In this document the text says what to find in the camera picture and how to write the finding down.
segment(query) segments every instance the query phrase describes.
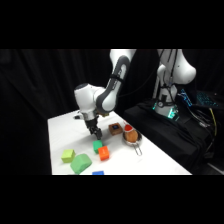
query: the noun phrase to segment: orange block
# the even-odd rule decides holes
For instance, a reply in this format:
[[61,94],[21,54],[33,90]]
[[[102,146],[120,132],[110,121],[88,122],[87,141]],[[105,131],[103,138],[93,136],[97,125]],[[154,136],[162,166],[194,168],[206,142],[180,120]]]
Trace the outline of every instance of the orange block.
[[110,158],[110,152],[109,152],[107,146],[104,146],[102,148],[99,148],[98,151],[99,151],[99,155],[100,155],[100,160],[101,161]]

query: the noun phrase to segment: brown object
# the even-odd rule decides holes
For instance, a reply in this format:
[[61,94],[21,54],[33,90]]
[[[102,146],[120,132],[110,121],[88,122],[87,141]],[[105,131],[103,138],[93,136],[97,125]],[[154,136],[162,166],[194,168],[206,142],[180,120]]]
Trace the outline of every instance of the brown object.
[[119,123],[109,125],[109,130],[113,136],[123,133],[123,128],[120,126]]
[[125,138],[126,138],[126,141],[131,142],[131,143],[135,143],[138,140],[138,133],[135,130],[133,130],[131,132],[126,132],[125,133]]

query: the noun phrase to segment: blue block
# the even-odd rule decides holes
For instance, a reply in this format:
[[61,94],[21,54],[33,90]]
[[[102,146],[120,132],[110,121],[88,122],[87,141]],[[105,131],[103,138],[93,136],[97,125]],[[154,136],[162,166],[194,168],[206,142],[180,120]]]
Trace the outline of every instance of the blue block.
[[103,171],[93,172],[93,176],[104,176],[104,172]]

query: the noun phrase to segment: cable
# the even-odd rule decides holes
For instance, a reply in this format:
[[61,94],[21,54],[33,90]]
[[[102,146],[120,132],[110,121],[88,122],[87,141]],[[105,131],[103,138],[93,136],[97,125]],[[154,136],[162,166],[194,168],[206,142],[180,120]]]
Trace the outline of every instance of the cable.
[[178,54],[178,49],[176,49],[175,60],[174,60],[173,68],[172,68],[172,71],[171,71],[171,78],[173,78],[173,71],[174,71],[174,67],[176,65],[176,61],[177,61],[177,54]]
[[209,110],[211,111],[211,114],[212,114],[212,117],[213,117],[213,120],[214,120],[214,125],[215,125],[215,136],[217,136],[217,123],[216,123],[216,120],[215,120],[215,115],[213,113],[213,110],[211,108],[209,108]]
[[[170,57],[171,57],[172,52],[173,52],[173,49],[171,49],[171,53],[170,53],[170,56],[169,56],[169,60],[170,60]],[[174,59],[174,62],[173,62],[173,68],[171,70],[171,76],[170,76],[170,78],[173,78],[173,71],[174,71],[174,67],[176,65],[176,61],[177,61],[177,54],[178,54],[178,49],[176,49],[175,59]],[[166,83],[165,83],[165,72],[164,72],[164,75],[163,75],[163,82],[164,82],[164,87],[167,89],[167,91],[170,94],[170,98],[172,100],[172,103],[175,104],[175,102],[173,100],[173,97],[172,97],[172,94],[171,94],[171,90],[170,90],[170,88],[171,88],[170,87],[170,83],[169,83],[169,86],[167,86]]]
[[[163,49],[160,57],[159,57],[159,60],[161,59],[162,55],[163,55],[163,52],[164,52],[165,49]],[[155,69],[153,70],[153,72],[150,74],[150,76],[148,77],[148,79],[145,81],[145,83],[140,86],[138,89],[136,89],[135,91],[131,92],[131,93],[128,93],[128,94],[125,94],[125,95],[122,95],[122,96],[119,96],[119,98],[121,97],[125,97],[125,96],[129,96],[129,95],[132,95],[133,93],[136,93],[137,91],[139,91],[151,78],[151,76],[154,74],[155,70],[157,69],[157,66],[155,67]]]

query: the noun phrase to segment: green block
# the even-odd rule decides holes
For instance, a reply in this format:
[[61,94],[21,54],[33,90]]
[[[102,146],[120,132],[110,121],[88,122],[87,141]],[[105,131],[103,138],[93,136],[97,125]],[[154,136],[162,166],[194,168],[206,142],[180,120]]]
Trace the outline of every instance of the green block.
[[93,149],[95,151],[96,154],[99,154],[98,149],[103,147],[103,143],[101,140],[95,141],[93,142]]
[[65,150],[61,157],[64,163],[71,163],[74,158],[75,158],[75,152],[73,149]]
[[75,157],[71,163],[71,168],[75,174],[82,173],[92,164],[91,159],[86,154],[81,154]]

